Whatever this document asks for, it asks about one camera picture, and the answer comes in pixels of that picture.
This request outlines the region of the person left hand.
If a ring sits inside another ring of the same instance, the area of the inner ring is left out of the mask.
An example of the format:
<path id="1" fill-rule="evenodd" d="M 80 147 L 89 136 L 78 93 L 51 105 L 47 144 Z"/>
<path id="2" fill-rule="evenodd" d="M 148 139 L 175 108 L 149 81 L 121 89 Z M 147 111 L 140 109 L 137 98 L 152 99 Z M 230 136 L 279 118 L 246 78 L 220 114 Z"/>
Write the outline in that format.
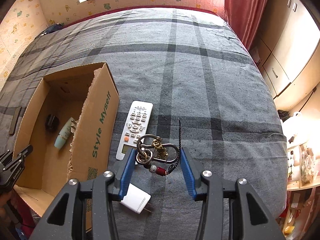
<path id="1" fill-rule="evenodd" d="M 0 197 L 0 213 L 1 213 L 1 219 L 3 219 L 6 222 L 11 222 L 11 218 L 9 217 L 9 214 L 7 213 L 6 209 L 4 208 L 5 204 L 7 202 L 10 202 L 11 205 L 18 209 L 17 204 L 17 198 L 16 198 L 16 192 L 14 189 L 12 189 L 10 192 L 3 193 Z"/>

